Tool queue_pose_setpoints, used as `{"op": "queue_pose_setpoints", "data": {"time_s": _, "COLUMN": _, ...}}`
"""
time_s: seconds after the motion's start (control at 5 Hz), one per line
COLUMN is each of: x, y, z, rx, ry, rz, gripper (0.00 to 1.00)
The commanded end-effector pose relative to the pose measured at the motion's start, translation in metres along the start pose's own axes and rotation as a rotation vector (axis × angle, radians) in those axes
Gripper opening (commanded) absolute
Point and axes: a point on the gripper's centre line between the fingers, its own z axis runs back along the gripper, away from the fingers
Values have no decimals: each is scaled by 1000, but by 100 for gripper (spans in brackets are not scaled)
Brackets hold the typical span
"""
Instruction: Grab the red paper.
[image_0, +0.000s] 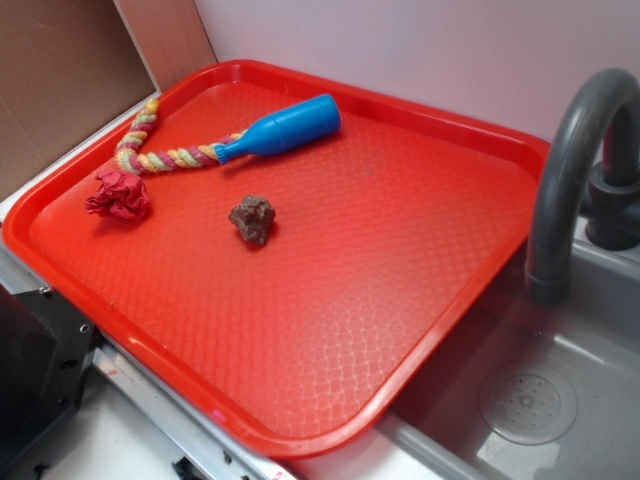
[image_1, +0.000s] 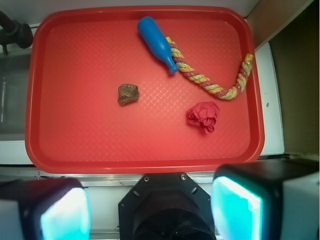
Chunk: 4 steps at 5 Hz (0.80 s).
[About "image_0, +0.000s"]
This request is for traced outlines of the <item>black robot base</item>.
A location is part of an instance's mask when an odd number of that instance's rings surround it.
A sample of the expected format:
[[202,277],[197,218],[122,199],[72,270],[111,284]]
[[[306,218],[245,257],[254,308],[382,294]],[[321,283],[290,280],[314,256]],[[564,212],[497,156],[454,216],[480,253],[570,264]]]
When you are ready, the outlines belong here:
[[1,289],[1,477],[80,407],[98,332],[64,296]]

